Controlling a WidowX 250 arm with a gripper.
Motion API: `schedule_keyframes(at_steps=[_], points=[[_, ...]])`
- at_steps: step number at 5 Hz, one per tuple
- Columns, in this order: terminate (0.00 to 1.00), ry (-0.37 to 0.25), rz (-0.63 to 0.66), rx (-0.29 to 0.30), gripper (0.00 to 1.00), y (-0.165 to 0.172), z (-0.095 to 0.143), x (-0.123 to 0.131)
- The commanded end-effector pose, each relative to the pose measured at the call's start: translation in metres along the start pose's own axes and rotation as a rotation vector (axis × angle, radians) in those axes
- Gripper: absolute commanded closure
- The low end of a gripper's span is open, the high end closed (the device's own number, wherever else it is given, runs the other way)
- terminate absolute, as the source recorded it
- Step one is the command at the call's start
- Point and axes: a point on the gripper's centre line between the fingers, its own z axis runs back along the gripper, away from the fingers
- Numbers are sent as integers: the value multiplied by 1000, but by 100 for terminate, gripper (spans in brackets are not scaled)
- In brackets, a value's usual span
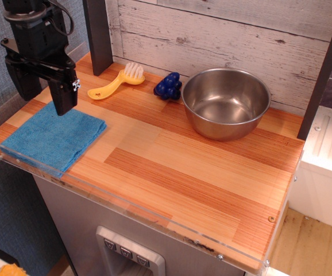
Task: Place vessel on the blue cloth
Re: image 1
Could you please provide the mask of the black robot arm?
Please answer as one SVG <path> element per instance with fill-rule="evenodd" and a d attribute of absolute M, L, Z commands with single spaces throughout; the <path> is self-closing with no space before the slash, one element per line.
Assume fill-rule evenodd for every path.
<path fill-rule="evenodd" d="M 42 92 L 41 80 L 48 82 L 58 115 L 62 116 L 78 102 L 79 80 L 75 62 L 66 54 L 68 36 L 67 9 L 58 1 L 4 1 L 3 16 L 14 37 L 4 38 L 5 64 L 20 96 L 30 101 Z"/>

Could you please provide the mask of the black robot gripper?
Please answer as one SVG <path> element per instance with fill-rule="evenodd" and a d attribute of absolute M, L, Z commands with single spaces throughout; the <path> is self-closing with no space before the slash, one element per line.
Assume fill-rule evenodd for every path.
<path fill-rule="evenodd" d="M 66 54 L 68 39 L 62 20 L 13 22 L 13 39 L 4 38 L 5 64 L 19 93 L 30 101 L 42 92 L 40 79 L 49 84 L 58 116 L 78 104 L 79 79 L 75 62 Z"/>

